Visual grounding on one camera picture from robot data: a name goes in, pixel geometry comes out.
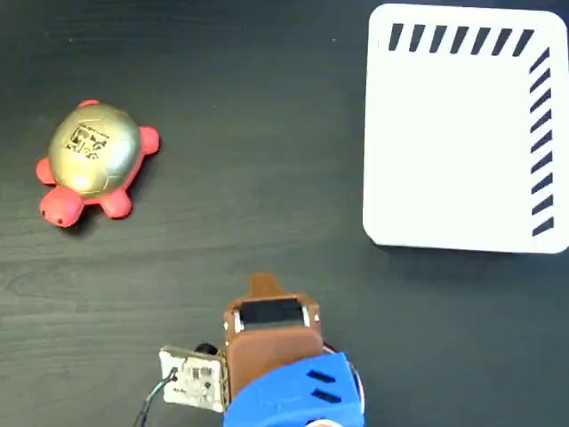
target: white plate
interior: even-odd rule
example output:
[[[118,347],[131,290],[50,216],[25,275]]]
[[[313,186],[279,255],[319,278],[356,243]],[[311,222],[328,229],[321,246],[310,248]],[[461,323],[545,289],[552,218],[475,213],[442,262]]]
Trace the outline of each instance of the white plate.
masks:
[[[378,245],[569,246],[567,29],[553,13],[384,4],[370,19],[364,227]]]

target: wood grain surface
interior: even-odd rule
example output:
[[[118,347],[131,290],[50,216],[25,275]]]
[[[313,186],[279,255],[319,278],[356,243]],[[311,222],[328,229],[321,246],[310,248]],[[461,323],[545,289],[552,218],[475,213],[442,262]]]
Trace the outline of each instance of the wood grain surface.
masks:
[[[468,5],[569,19],[564,3]],[[219,342],[255,271],[319,300],[326,339],[363,376],[369,426],[567,425],[568,254],[381,250],[364,234],[378,4],[3,0],[0,425],[130,426],[158,348]],[[92,209],[62,232],[37,213],[34,168],[91,98],[157,127],[163,149],[128,219]],[[148,421],[220,423],[161,399]]]

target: cable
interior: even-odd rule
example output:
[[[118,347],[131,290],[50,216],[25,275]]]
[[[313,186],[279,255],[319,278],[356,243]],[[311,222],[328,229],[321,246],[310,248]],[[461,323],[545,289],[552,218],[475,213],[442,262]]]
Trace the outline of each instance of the cable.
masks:
[[[333,346],[331,346],[330,344],[328,344],[327,342],[324,343],[324,351],[326,351],[327,353],[337,353],[338,351],[336,349],[334,349]],[[357,391],[359,392],[359,400],[360,400],[360,408],[362,410],[362,414],[365,412],[365,393],[364,393],[364,384],[362,383],[362,379],[359,376],[359,372],[357,372],[356,367],[354,366],[354,364],[352,362],[348,362],[349,363],[349,367],[352,370],[352,373],[354,374],[354,380],[356,380],[356,384],[357,384]]]
[[[173,381],[178,381],[176,377],[176,373],[178,372],[178,368],[173,367],[170,374],[168,374],[160,383],[158,383],[154,389],[149,393],[149,395],[144,399],[144,403],[142,404],[142,408],[140,409],[139,413],[136,415],[136,419],[132,424],[132,427],[144,427],[146,424],[146,420],[148,418],[148,411],[150,409],[150,404],[152,403],[152,399],[166,386],[167,383],[171,383]]]

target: turtle shell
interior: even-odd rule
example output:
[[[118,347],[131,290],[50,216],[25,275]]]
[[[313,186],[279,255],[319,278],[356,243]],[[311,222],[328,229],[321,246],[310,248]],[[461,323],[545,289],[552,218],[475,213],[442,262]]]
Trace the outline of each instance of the turtle shell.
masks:
[[[123,111],[106,104],[79,107],[61,123],[49,147],[55,181],[95,198],[123,184],[140,154],[140,131]]]

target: toy turtle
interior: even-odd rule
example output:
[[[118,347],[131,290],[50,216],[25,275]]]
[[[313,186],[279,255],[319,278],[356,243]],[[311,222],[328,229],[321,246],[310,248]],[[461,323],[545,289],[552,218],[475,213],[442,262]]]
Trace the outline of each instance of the toy turtle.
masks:
[[[127,216],[132,201],[126,190],[143,158],[159,148],[153,127],[138,127],[126,113],[99,101],[82,102],[37,163],[39,181],[55,185],[40,202],[40,214],[58,227],[75,224],[86,205],[100,205],[109,218]]]

